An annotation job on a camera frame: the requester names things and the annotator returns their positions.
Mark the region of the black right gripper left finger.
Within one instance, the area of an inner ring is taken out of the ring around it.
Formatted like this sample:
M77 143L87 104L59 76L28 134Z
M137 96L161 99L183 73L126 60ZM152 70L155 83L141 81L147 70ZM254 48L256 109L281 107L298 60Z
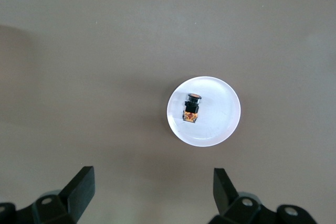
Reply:
M19 210L0 202L0 224L77 224L95 195L94 171L84 166L61 191L45 193Z

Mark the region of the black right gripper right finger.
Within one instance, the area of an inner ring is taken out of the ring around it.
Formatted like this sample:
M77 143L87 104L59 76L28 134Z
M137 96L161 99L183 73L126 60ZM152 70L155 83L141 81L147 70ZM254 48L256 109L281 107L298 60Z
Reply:
M318 224L299 206L280 205L271 211L255 195L238 193L223 168L214 169L213 196L218 215L208 224Z

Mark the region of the orange push button switch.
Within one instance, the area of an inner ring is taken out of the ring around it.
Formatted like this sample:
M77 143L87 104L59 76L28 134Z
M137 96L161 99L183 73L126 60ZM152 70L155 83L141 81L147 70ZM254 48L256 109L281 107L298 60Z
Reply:
M198 118L199 104L202 97L195 93L189 93L184 103L182 119L186 122L195 123Z

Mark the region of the white round plate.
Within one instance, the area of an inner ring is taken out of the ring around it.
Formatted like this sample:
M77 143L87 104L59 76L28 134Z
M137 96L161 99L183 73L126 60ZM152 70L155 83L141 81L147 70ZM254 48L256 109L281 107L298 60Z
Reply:
M200 96L195 122L183 119L189 94ZM238 126L241 106L238 95L215 77L195 77L180 84L171 94L166 116L172 132L184 143L209 147L228 139Z

